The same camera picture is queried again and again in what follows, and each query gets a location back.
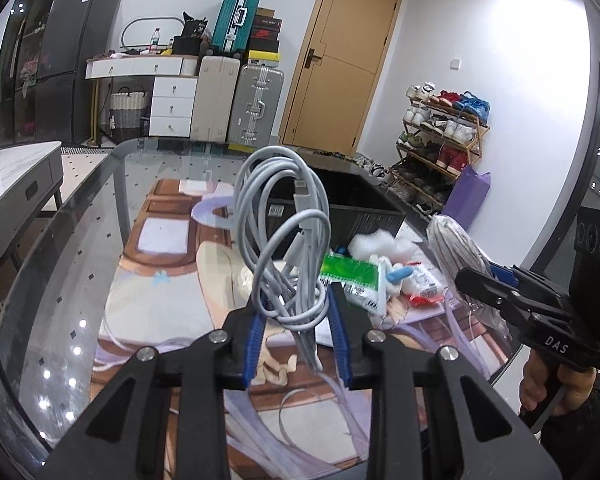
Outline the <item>teal suitcase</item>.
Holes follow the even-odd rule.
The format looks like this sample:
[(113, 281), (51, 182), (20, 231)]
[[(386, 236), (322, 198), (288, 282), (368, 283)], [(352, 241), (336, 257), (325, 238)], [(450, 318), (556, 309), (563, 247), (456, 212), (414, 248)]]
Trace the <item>teal suitcase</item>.
[(218, 55), (242, 56), (260, 0), (223, 0), (211, 38)]

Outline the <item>beige suitcase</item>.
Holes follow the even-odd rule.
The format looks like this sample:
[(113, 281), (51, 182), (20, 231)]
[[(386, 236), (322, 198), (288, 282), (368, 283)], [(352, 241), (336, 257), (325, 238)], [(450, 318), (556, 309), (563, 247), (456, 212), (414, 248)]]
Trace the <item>beige suitcase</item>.
[(189, 137), (224, 143), (240, 71), (237, 58), (205, 56), (200, 64)]

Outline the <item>red white pouch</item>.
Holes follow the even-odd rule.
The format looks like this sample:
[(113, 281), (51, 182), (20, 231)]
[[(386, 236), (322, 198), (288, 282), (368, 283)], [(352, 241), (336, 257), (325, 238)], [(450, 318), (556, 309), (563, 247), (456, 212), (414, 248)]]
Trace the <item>red white pouch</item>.
[(421, 263), (408, 266), (411, 274), (402, 281), (402, 294), (414, 307), (429, 307), (443, 299), (444, 287)]

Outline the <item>silver suitcase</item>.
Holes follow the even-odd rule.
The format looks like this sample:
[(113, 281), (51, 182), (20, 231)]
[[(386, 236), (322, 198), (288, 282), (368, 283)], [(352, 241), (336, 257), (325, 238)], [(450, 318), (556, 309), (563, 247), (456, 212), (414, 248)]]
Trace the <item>silver suitcase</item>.
[(284, 73), (277, 68), (245, 65), (237, 81), (227, 141), (247, 148), (270, 142)]

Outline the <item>wooden shoe rack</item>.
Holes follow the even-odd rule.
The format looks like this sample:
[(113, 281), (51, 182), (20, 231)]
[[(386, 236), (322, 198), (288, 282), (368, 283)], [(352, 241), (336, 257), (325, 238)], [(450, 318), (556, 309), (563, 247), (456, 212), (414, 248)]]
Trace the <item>wooden shoe rack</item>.
[(460, 175), (482, 156), (491, 105), (470, 91), (457, 93), (426, 82), (406, 90), (399, 160), (390, 167), (396, 194), (424, 216), (443, 210)]

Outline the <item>black refrigerator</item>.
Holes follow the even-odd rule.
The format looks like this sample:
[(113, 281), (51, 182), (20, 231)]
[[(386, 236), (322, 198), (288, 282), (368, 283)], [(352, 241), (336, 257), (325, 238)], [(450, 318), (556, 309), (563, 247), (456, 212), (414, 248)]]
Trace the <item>black refrigerator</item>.
[(81, 144), (91, 135), (92, 85), (86, 62), (106, 51), (119, 0), (54, 0), (43, 34), (35, 86), (40, 142)]

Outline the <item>green medicine packet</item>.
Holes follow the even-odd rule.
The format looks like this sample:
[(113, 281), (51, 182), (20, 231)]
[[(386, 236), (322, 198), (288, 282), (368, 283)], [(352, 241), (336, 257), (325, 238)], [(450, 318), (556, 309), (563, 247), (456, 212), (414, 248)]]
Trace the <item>green medicine packet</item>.
[(320, 278), (325, 284), (339, 283), (350, 304), (355, 307), (372, 315), (386, 314), (386, 279), (377, 263), (358, 261), (342, 255), (326, 255)]

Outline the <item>anime print table mat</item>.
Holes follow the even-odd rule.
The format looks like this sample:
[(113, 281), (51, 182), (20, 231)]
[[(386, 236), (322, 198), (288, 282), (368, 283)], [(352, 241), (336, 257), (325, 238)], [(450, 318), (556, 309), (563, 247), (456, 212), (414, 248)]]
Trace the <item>anime print table mat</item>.
[[(247, 303), (250, 271), (218, 225), (232, 195), (226, 182), (161, 178), (151, 185), (106, 299), (92, 393), (139, 348), (186, 347)], [(321, 374), (306, 367), (290, 333), (269, 325), (250, 387), (226, 394), (233, 477), (318, 479), (366, 460), (372, 396), (343, 387), (327, 328), (316, 336)]]

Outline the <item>wooden door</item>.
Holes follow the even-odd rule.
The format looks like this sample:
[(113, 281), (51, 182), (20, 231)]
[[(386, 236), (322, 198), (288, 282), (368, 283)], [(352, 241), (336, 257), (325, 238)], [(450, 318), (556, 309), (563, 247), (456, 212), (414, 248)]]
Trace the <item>wooden door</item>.
[(294, 69), (280, 142), (351, 155), (402, 0), (316, 0)]

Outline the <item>grey side cabinet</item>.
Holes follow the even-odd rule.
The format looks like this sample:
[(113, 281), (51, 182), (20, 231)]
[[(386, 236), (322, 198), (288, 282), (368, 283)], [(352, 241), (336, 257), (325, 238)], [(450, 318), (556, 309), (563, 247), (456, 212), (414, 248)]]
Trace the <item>grey side cabinet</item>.
[(0, 264), (10, 258), (30, 222), (50, 200), (62, 206), (61, 143), (0, 149)]

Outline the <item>white drawer desk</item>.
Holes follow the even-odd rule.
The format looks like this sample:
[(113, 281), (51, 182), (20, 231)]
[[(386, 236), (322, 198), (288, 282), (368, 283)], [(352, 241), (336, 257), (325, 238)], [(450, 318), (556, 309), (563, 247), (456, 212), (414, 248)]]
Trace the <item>white drawer desk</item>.
[(85, 78), (150, 82), (148, 136), (188, 139), (197, 89), (193, 55), (123, 55), (86, 62)]

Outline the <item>black bag on desk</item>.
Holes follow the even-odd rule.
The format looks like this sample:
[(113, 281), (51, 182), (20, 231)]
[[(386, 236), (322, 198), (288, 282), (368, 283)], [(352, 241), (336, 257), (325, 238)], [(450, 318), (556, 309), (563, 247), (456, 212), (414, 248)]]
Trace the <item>black bag on desk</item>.
[(175, 55), (195, 55), (200, 52), (204, 38), (207, 37), (208, 20), (194, 18), (183, 13), (183, 29), (173, 38), (172, 53)]

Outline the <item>white plush toy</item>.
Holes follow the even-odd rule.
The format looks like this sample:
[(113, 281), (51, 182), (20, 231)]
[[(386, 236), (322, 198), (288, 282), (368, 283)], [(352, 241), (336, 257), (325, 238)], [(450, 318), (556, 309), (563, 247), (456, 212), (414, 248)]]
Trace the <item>white plush toy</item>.
[(414, 270), (412, 266), (404, 266), (402, 263), (393, 264), (385, 256), (376, 258), (376, 266), (379, 278), (378, 298), (385, 301), (400, 295), (403, 282), (413, 274)]

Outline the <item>woven laundry basket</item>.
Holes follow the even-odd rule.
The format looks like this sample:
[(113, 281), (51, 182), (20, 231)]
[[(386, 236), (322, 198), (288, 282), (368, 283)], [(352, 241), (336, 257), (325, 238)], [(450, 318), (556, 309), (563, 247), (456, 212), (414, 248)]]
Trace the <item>woven laundry basket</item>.
[(109, 136), (114, 142), (143, 135), (143, 118), (148, 110), (148, 92), (142, 87), (123, 86), (109, 98)]

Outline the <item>white rope bundle bag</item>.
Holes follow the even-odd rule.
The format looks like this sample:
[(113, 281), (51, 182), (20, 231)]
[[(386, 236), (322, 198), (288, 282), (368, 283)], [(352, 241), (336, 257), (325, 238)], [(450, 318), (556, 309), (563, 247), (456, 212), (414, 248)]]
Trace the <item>white rope bundle bag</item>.
[(490, 261), (483, 251), (456, 220), (445, 214), (432, 217), (426, 234), (429, 248), (454, 296), (464, 302), (483, 325), (495, 330), (503, 339), (511, 341), (512, 336), (500, 312), (462, 294), (455, 286), (458, 272), (465, 268), (478, 271), (489, 278), (494, 277)]

